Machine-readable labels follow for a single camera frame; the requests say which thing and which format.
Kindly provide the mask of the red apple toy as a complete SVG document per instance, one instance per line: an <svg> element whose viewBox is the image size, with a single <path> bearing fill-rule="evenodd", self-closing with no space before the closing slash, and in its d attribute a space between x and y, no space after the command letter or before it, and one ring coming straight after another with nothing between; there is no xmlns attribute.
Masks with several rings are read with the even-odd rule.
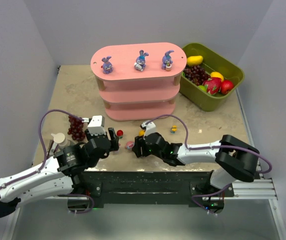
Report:
<svg viewBox="0 0 286 240"><path fill-rule="evenodd" d="M234 88L234 84L230 80L224 80L221 83L220 93L227 95Z"/></svg>

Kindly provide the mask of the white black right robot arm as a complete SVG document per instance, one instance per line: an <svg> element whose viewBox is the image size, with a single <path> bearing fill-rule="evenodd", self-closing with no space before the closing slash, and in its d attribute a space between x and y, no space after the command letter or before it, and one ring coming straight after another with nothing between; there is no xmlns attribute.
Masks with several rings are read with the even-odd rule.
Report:
<svg viewBox="0 0 286 240"><path fill-rule="evenodd" d="M138 158L153 155L173 167L217 163L219 168L210 174L207 188L218 190L236 180L253 182L260 154L256 148L228 134L212 143L184 145L169 143L157 132L137 136L132 151Z"/></svg>

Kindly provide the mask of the purple bunny toy with cup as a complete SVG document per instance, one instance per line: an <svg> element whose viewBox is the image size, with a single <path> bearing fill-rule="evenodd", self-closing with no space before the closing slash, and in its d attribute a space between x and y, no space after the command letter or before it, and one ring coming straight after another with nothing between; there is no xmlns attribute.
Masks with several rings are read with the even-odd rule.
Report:
<svg viewBox="0 0 286 240"><path fill-rule="evenodd" d="M161 69L166 70L166 71L170 71L172 69L172 58L170 56L171 53L173 53L174 50L169 50L166 51L164 56L162 57L162 67Z"/></svg>

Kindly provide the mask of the red dragon fruit toy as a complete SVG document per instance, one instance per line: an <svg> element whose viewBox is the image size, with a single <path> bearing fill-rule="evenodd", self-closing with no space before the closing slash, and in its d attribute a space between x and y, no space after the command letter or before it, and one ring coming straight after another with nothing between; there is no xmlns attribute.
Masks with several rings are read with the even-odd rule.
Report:
<svg viewBox="0 0 286 240"><path fill-rule="evenodd" d="M206 92L212 96L218 93L221 89L222 80L219 77L210 77L203 82Z"/></svg>

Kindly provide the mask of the blonde blue dress doll toy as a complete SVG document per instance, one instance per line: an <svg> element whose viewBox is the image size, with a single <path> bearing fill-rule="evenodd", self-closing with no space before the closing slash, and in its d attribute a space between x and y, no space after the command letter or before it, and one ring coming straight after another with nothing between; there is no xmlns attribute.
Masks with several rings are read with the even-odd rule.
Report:
<svg viewBox="0 0 286 240"><path fill-rule="evenodd" d="M177 126L173 125L173 126L171 127L170 132L174 134L176 131L177 131Z"/></svg>

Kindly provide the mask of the dark red grape bunch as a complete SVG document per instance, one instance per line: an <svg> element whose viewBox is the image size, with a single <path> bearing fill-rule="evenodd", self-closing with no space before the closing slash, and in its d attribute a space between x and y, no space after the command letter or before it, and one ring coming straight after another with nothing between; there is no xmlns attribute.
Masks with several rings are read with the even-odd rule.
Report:
<svg viewBox="0 0 286 240"><path fill-rule="evenodd" d="M70 127L68 128L68 135L71 135L72 139L77 142L81 142L85 139L86 135L83 130L83 122L82 120L68 116L68 121L70 123Z"/></svg>

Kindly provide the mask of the olive green plastic bin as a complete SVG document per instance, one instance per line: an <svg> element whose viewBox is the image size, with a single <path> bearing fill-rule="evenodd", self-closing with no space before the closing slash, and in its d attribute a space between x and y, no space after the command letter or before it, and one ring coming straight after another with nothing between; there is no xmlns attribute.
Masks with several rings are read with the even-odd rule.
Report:
<svg viewBox="0 0 286 240"><path fill-rule="evenodd" d="M244 72L235 64L200 43L189 43L183 47L187 58L186 67L181 75L180 93L195 103L201 110L212 112L221 106L231 93L244 80ZM204 90L205 81L211 77L227 81L233 85L225 91L214 94Z"/></svg>

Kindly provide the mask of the purple bunny toy blue ears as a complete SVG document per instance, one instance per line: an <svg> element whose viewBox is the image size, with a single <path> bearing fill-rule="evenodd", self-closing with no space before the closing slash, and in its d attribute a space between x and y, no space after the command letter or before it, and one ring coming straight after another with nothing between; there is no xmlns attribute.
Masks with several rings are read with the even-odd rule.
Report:
<svg viewBox="0 0 286 240"><path fill-rule="evenodd" d="M139 56L136 58L136 61L134 63L134 69L142 72L146 67L146 60L145 57L149 56L147 52L144 52L143 50L139 51Z"/></svg>

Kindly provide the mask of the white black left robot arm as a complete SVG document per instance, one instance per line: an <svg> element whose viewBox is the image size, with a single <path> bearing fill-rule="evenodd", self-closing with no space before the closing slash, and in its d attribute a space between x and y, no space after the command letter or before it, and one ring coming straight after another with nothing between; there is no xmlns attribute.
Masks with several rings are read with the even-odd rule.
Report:
<svg viewBox="0 0 286 240"><path fill-rule="evenodd" d="M99 135L85 133L86 143L66 146L35 167L0 177L0 218L32 201L71 194L80 185L81 173L119 149L119 137L112 127Z"/></svg>

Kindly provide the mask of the green lime toy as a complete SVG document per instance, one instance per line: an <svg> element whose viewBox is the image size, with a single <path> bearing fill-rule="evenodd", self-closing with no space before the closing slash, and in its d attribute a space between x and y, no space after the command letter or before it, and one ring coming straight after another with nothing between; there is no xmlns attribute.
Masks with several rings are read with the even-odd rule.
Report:
<svg viewBox="0 0 286 240"><path fill-rule="evenodd" d="M207 88L204 85L199 85L198 88L204 92L207 92Z"/></svg>

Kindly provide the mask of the yellow mango toy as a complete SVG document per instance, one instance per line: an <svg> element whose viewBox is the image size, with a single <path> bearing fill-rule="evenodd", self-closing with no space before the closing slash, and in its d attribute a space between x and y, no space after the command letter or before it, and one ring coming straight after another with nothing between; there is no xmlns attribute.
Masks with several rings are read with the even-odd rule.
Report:
<svg viewBox="0 0 286 240"><path fill-rule="evenodd" d="M189 56L187 58L187 65L188 66L197 66L200 65L203 62L203 56L201 55L194 55L194 56Z"/></svg>

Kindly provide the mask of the purple grape bunch in bin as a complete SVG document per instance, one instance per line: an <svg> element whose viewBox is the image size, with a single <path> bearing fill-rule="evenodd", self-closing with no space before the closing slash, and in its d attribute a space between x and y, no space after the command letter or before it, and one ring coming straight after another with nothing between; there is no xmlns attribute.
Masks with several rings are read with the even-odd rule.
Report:
<svg viewBox="0 0 286 240"><path fill-rule="evenodd" d="M186 65L183 70L183 76L197 86L202 85L203 82L208 80L210 77L210 75L206 73L205 69L200 65Z"/></svg>

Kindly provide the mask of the red haired mermaid toy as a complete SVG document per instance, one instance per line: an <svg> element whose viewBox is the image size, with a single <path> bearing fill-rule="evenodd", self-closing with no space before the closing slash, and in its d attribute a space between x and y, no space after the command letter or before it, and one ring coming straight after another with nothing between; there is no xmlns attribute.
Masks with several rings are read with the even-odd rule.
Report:
<svg viewBox="0 0 286 240"><path fill-rule="evenodd" d="M123 138L123 131L122 130L118 130L116 135L121 139Z"/></svg>

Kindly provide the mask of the purple bunny toy red bow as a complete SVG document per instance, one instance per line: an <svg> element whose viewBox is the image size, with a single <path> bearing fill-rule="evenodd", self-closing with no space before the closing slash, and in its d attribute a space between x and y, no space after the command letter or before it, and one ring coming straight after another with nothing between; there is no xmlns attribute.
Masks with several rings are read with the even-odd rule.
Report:
<svg viewBox="0 0 286 240"><path fill-rule="evenodd" d="M103 65L101 66L104 74L110 74L113 72L113 65L110 62L112 56L102 58Z"/></svg>

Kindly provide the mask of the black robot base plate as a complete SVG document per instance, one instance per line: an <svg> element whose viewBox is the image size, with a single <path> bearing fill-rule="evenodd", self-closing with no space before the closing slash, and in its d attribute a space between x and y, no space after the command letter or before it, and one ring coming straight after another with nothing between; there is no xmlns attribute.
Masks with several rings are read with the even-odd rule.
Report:
<svg viewBox="0 0 286 240"><path fill-rule="evenodd" d="M210 186L211 172L193 171L85 171L75 177L68 208L83 211L94 200L95 208L107 204L188 205L219 212L224 197L234 196L232 186L224 192Z"/></svg>

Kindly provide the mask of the pink three-tier wooden shelf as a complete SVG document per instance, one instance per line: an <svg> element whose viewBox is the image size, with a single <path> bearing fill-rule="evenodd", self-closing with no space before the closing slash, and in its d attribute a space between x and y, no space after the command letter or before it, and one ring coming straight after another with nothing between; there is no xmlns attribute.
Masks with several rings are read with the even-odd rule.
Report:
<svg viewBox="0 0 286 240"><path fill-rule="evenodd" d="M143 71L134 69L139 51L147 52ZM162 57L170 54L172 69L161 69ZM102 58L112 56L113 72L104 74ZM90 66L107 116L114 121L148 120L172 114L180 89L180 78L187 57L177 45L169 42L105 46L95 52Z"/></svg>

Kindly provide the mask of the pink toy with blue bow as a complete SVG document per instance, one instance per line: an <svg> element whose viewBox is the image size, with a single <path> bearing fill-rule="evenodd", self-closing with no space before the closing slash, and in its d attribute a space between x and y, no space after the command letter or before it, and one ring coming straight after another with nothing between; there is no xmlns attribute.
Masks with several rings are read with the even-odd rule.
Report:
<svg viewBox="0 0 286 240"><path fill-rule="evenodd" d="M128 141L128 142L126 143L126 145L125 145L125 148L126 148L127 150L131 150L131 149L134 147L134 145L135 145L135 142L133 142L133 141Z"/></svg>

